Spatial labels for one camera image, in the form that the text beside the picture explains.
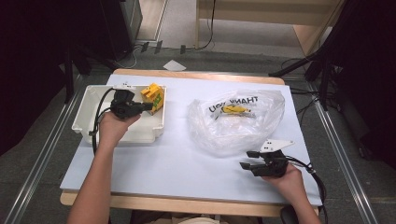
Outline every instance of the yellow object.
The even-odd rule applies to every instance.
[[[226,105],[221,110],[226,114],[242,114],[244,112],[250,112],[249,109],[240,105]]]
[[[163,88],[155,83],[151,83],[148,87],[143,89],[141,92],[143,102],[153,103],[152,109],[148,111],[150,115],[155,114],[156,111],[163,107]]]

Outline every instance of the plastic container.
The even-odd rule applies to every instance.
[[[76,118],[73,122],[72,130],[76,133],[81,133],[83,139],[92,143],[92,137],[89,132],[93,130],[94,117],[96,115],[97,107],[105,94],[105,92],[113,86],[100,86],[91,85],[88,86],[84,92],[81,104],[79,106]],[[128,88],[129,91],[134,93],[134,101],[142,102],[140,92],[147,86],[132,86]],[[163,88],[164,98],[166,99],[166,87]],[[114,98],[114,92],[111,91],[106,96],[102,103],[100,112],[110,107],[111,101]],[[154,115],[150,115],[149,112],[144,111],[142,117],[133,125],[131,125],[127,133],[122,137],[120,142],[122,143],[152,143],[155,139],[163,133],[163,120],[165,110],[164,100],[163,107],[158,110]]]

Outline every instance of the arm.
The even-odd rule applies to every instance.
[[[280,178],[263,176],[274,185],[293,206],[299,223],[320,223],[318,215],[306,196],[301,171],[289,163],[286,173]]]
[[[67,223],[107,223],[110,213],[110,188],[113,152],[117,143],[140,115],[121,120],[105,113],[99,126],[99,146],[90,171],[73,203]]]

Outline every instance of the plastic bag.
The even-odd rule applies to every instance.
[[[215,156],[258,150],[283,118],[280,91],[230,91],[189,105],[193,141]]]

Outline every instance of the white table surface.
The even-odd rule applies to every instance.
[[[284,148],[283,153],[309,163],[289,86],[114,74],[107,85],[149,85],[152,82],[167,88],[164,133],[152,144],[120,144],[116,148],[112,192],[215,201],[287,203],[272,186],[241,168],[239,162],[247,160],[246,153],[219,158],[198,148],[189,137],[187,110],[194,99],[209,100],[226,91],[279,90],[285,97],[285,114],[270,138],[294,141],[295,144]],[[92,145],[81,140],[61,189],[79,190],[92,159]],[[305,169],[302,171],[309,201],[313,205],[321,205],[315,180]]]

